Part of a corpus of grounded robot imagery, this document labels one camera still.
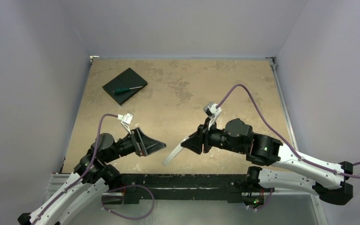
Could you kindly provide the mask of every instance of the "tabletop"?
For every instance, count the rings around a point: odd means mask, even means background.
[[[122,106],[102,88],[124,70],[132,68],[148,85]],[[73,171],[97,135],[105,113],[134,115],[130,128],[140,127],[149,137],[167,147],[147,157],[130,154],[111,162],[121,173],[246,173],[246,156],[212,148],[197,155],[184,149],[167,166],[162,161],[206,119],[203,108],[219,103],[235,84],[244,84],[252,93],[268,123],[288,141],[289,133],[275,79],[264,60],[110,60],[95,59],[71,134],[63,173]],[[256,133],[278,138],[260,119],[247,93],[236,88],[221,106],[217,127],[224,128],[240,118]],[[115,118],[106,118],[102,133],[117,140],[127,132]]]

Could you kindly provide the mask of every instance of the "white wall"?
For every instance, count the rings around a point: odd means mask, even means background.
[[[300,151],[360,161],[360,1],[308,1],[277,62]],[[360,180],[350,183],[346,206],[325,205],[329,224],[360,224]]]
[[[63,0],[90,55],[270,57],[307,0]]]
[[[0,225],[42,203],[67,149],[88,61],[60,1],[0,0]]]

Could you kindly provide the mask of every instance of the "screwdriver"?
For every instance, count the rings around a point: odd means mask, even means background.
[[[143,86],[139,86],[139,87],[134,87],[134,88],[119,88],[119,89],[115,89],[114,90],[114,94],[122,94],[122,93],[125,93],[125,92],[128,92],[132,89],[138,89],[138,88],[142,88]]]

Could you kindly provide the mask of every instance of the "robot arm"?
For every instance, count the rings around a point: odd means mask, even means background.
[[[121,173],[107,163],[133,152],[140,157],[148,156],[166,147],[165,143],[145,135],[139,127],[130,130],[127,125],[132,116],[129,113],[125,116],[118,116],[128,131],[123,139],[115,141],[111,134],[100,134],[98,143],[92,144],[60,189],[34,212],[23,213],[18,218],[18,222],[21,225],[55,225],[58,224],[57,222],[63,225],[67,223],[95,197],[122,185]],[[97,149],[97,153],[93,166],[80,182],[74,184],[87,170],[95,149]]]
[[[240,119],[229,121],[225,129],[217,129],[217,116],[220,108],[210,103],[204,108],[208,118],[198,126],[196,132],[186,137],[181,144],[166,158],[167,164],[182,148],[187,148],[196,154],[208,153],[212,147],[245,154],[246,160],[255,165],[275,166],[287,169],[289,172],[275,172],[272,176],[265,169],[258,171],[253,180],[262,188],[281,187],[303,190],[320,199],[337,205],[346,204],[353,196],[353,187],[346,183],[347,178],[338,173],[331,173],[312,166],[298,159],[288,146],[273,137],[253,132],[252,126]],[[303,158],[339,173],[353,173],[353,165],[349,162],[329,163],[317,158],[299,153]]]

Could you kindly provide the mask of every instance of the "white connector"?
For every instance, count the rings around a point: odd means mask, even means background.
[[[126,113],[126,115],[119,115],[118,114],[118,119],[120,120],[121,125],[125,128],[125,130],[130,134],[130,122],[132,122],[133,119],[133,114],[131,113]]]
[[[218,117],[221,113],[221,108],[216,108],[217,104],[210,102],[207,106],[203,108],[203,111],[208,115],[210,118],[208,130],[210,130],[210,127],[212,127],[215,123]]]
[[[89,57],[90,57],[90,64],[91,65],[93,64],[94,58],[100,58],[100,56],[98,56],[98,55],[90,55]]]

